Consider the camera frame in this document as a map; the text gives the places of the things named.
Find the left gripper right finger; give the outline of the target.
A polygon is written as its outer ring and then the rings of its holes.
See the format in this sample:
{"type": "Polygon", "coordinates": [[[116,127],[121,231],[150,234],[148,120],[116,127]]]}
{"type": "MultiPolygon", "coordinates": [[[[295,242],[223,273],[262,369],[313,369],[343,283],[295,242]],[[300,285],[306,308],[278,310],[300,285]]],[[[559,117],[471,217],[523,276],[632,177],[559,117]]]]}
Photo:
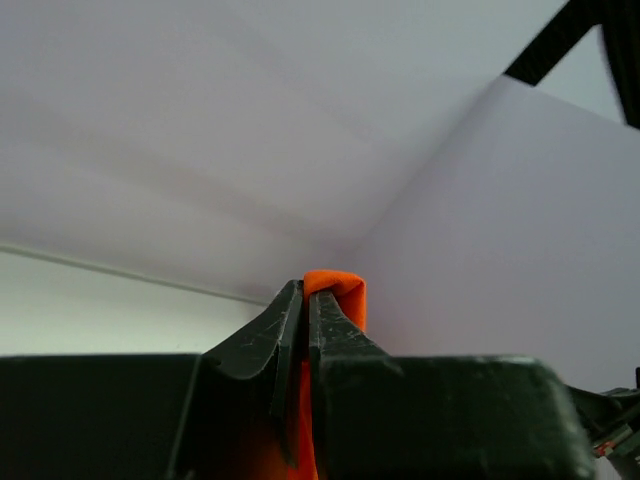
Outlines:
{"type": "Polygon", "coordinates": [[[313,444],[323,479],[398,479],[399,366],[324,291],[309,303],[313,444]]]}

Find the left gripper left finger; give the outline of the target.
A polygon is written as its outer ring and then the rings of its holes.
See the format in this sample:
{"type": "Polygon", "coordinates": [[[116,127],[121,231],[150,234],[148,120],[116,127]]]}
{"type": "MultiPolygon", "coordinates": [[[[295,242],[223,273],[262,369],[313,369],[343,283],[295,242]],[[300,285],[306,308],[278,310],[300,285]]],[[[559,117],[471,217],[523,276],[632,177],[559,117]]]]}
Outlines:
{"type": "Polygon", "coordinates": [[[256,318],[206,352],[204,413],[225,446],[263,429],[285,464],[299,463],[303,285],[290,280],[256,318]]]}

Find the orange t shirt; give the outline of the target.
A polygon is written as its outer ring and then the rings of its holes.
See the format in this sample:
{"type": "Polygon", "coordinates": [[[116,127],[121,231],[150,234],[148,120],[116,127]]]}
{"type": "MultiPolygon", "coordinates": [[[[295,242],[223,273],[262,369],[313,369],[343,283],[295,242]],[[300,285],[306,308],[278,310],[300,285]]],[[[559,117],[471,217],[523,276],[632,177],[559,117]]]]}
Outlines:
{"type": "MultiPolygon", "coordinates": [[[[358,275],[335,270],[312,270],[303,277],[304,306],[310,296],[323,290],[331,291],[346,317],[365,331],[367,323],[366,282],[358,275]]],[[[288,480],[318,480],[312,437],[311,374],[308,355],[300,370],[299,390],[299,460],[297,467],[289,467],[288,480]]]]}

